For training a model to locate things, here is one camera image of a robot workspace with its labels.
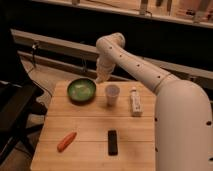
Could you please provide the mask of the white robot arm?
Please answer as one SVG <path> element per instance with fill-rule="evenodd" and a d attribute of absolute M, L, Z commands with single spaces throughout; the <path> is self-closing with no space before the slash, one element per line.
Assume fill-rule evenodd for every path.
<path fill-rule="evenodd" d="M 196 83 L 124 50 L 120 33 L 96 41 L 97 81 L 109 79 L 120 66 L 156 95 L 156 171 L 213 171 L 213 112 L 205 91 Z"/>

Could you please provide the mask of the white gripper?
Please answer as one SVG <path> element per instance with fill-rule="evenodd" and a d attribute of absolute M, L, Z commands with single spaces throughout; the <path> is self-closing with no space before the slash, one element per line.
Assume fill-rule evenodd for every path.
<path fill-rule="evenodd" d="M 96 82 L 103 83 L 107 81 L 110 78 L 112 71 L 113 71 L 112 67 L 105 67 L 103 65 L 98 65 L 96 69 L 97 74 Z"/>

